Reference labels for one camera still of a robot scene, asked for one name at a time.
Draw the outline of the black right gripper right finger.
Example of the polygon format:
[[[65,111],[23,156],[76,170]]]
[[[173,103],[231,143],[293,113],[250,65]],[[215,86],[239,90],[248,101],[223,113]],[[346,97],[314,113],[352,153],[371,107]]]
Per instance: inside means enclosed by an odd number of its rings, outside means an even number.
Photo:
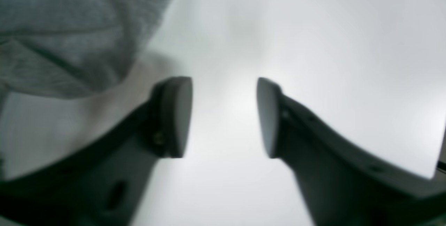
[[[314,225],[445,225],[444,153],[423,178],[354,145],[267,78],[256,100],[266,153],[295,174]]]

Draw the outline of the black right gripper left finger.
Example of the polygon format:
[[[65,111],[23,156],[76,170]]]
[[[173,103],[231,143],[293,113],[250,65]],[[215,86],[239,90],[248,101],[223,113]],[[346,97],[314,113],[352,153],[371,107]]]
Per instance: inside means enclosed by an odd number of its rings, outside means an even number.
[[[162,158],[182,158],[190,77],[158,82],[148,101],[86,148],[1,182],[1,217],[21,226],[128,226]]]

